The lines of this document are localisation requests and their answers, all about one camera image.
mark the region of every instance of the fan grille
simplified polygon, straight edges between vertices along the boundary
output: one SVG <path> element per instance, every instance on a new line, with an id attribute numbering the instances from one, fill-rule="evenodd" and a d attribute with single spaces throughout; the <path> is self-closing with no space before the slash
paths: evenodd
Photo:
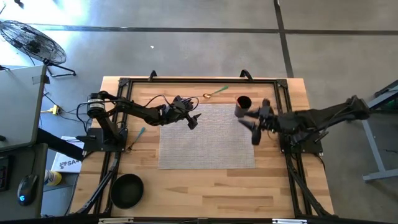
<path id="1" fill-rule="evenodd" d="M 66 62 L 65 51 L 54 40 L 37 29 L 18 21 L 0 22 L 0 33 L 12 46 L 40 61 L 59 65 Z"/>

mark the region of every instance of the concrete floor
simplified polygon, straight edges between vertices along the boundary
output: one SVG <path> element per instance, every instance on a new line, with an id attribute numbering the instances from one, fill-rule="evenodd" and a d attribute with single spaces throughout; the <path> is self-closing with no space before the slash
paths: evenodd
<path id="1" fill-rule="evenodd" d="M 116 27 L 278 27 L 273 0 L 120 0 L 117 4 L 111 0 L 25 0 L 24 9 L 8 2 L 0 15 L 2 21 Z M 280 0 L 280 6 L 286 29 L 398 29 L 395 0 Z M 66 110 L 98 91 L 104 75 L 149 75 L 156 70 L 160 76 L 238 76 L 246 68 L 254 77 L 287 76 L 279 34 L 45 33 L 67 52 L 64 66 L 78 74 L 51 78 L 51 85 L 46 85 L 49 96 Z M 294 77 L 304 78 L 313 108 L 340 103 L 354 94 L 369 98 L 398 77 L 396 35 L 291 34 L 287 43 Z M 31 65 L 29 58 L 7 42 L 0 42 L 0 52 L 2 65 Z M 51 106 L 44 99 L 43 108 Z M 81 124 L 54 116 L 43 115 L 42 126 L 57 136 L 84 132 Z M 322 144 L 335 213 L 397 222 L 398 178 L 370 184 L 362 181 L 363 174 L 375 172 L 377 167 L 360 123 L 331 127 Z M 49 152 L 48 168 L 54 156 Z M 383 159 L 389 167 L 398 168 L 394 167 L 398 154 L 384 152 Z M 72 185 L 74 178 L 68 176 L 64 185 Z M 45 192 L 42 213 L 63 215 L 71 193 L 71 187 Z"/>

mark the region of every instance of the placemat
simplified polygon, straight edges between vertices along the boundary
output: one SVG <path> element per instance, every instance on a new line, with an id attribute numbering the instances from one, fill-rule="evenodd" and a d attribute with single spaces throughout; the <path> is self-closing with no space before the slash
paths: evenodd
<path id="1" fill-rule="evenodd" d="M 234 115 L 235 104 L 200 104 L 190 130 L 186 120 L 160 128 L 159 169 L 255 168 L 251 132 Z"/>

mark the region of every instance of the black computer mouse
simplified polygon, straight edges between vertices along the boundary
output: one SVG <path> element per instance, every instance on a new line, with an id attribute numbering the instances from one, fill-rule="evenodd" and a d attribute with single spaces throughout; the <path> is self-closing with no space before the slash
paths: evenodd
<path id="1" fill-rule="evenodd" d="M 18 186 L 18 203 L 22 206 L 30 205 L 36 197 L 36 188 L 39 176 L 30 174 L 25 176 Z"/>

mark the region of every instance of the gold spoon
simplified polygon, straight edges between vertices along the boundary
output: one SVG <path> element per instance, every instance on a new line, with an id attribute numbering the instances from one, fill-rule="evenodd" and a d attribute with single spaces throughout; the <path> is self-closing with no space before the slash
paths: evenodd
<path id="1" fill-rule="evenodd" d="M 214 93 L 205 93 L 205 94 L 203 94 L 203 97 L 206 98 L 206 99 L 210 99 L 210 97 L 211 97 L 213 94 L 219 93 L 219 92 L 221 92 L 221 91 L 223 91 L 223 90 L 226 90 L 226 89 L 228 89 L 228 86 L 224 86 L 223 88 L 221 88 L 221 89 L 215 91 Z"/>

